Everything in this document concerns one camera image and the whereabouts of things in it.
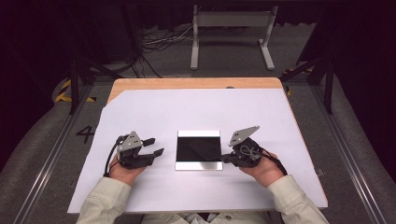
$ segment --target white paper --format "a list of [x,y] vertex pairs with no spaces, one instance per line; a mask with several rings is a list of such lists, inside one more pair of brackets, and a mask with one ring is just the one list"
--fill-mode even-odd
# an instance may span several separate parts
[[273,210],[267,189],[232,164],[222,171],[175,171],[178,130],[220,130],[225,154],[234,131],[256,125],[251,138],[279,157],[317,207],[327,207],[283,89],[188,89],[124,91],[104,108],[68,213],[79,213],[118,136],[131,131],[156,138],[141,154],[164,152],[134,182],[125,212]]

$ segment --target white table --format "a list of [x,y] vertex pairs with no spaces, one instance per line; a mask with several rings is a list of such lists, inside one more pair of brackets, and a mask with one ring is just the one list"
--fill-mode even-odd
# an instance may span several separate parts
[[[228,86],[253,89],[223,89]],[[149,90],[121,92],[145,88]],[[173,90],[153,90],[161,88]],[[164,152],[136,179],[125,212],[273,210],[272,195],[232,164],[224,164],[222,171],[175,171],[178,130],[220,130],[225,154],[232,151],[228,142],[233,131],[254,125],[261,128],[252,139],[281,159],[316,206],[328,205],[276,78],[121,79],[115,83],[110,100],[102,112],[69,213],[79,212],[102,176],[117,137],[130,131],[137,131],[142,139],[156,138],[154,145],[140,151],[142,154],[161,147]]]

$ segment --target hand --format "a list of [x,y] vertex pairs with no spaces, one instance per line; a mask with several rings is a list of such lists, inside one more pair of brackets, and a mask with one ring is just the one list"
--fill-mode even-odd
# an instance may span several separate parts
[[255,167],[239,167],[239,169],[245,174],[253,176],[256,181],[265,188],[267,188],[272,183],[276,182],[278,179],[284,176],[279,168],[277,168],[276,164],[265,157],[262,157],[259,164]]
[[129,186],[132,186],[134,180],[140,175],[146,167],[137,168],[133,170],[128,170],[123,168],[119,161],[117,160],[117,155],[113,158],[113,161],[110,163],[110,172],[109,177],[113,179],[117,179]]

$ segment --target metal rail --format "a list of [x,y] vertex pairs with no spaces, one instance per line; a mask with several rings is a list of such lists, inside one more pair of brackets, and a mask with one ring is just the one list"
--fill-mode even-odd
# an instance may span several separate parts
[[60,158],[62,151],[64,149],[64,143],[67,139],[67,136],[75,123],[78,114],[85,104],[85,99],[88,98],[90,92],[92,90],[92,86],[84,86],[82,89],[82,93],[80,95],[79,101],[80,104],[76,108],[76,111],[73,115],[70,115],[64,126],[62,127],[61,133],[59,134],[52,150],[47,157],[41,171],[38,173],[37,178],[35,179],[35,183],[33,184],[32,188],[30,189],[29,194],[27,195],[23,205],[17,216],[14,219],[14,224],[19,223],[27,223],[30,215],[32,215],[35,206],[40,199],[40,196],[46,187],[48,181],[50,180],[50,176],[52,174],[53,169],[55,168],[56,162]]
[[367,210],[370,219],[373,223],[376,224],[387,223],[381,213],[380,208],[378,207],[378,204],[375,201],[374,195],[367,186],[366,180],[361,173],[358,164],[355,162],[355,159],[353,158],[349,150],[346,140],[341,134],[337,122],[335,121],[334,117],[332,115],[329,115],[327,112],[326,106],[322,102],[323,94],[321,93],[319,87],[311,86],[310,89],[320,107],[322,114],[326,118],[326,121],[332,130],[332,135],[336,141],[338,152],[340,153],[341,159],[343,160],[344,165],[349,172],[349,175],[352,179],[353,184],[355,185],[357,192],[361,196],[361,200]]

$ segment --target person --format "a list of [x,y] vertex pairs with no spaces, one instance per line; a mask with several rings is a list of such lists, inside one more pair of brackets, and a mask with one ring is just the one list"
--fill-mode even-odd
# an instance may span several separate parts
[[[135,179],[146,169],[128,170],[115,157],[110,163],[109,177],[99,179],[81,206],[77,223],[113,223],[127,203]],[[239,168],[274,195],[275,207],[285,223],[328,223],[305,195],[292,175],[283,175],[279,168],[262,157],[253,168]],[[267,223],[261,212],[227,212],[210,214],[203,219],[198,214],[147,214],[142,224],[259,224]]]

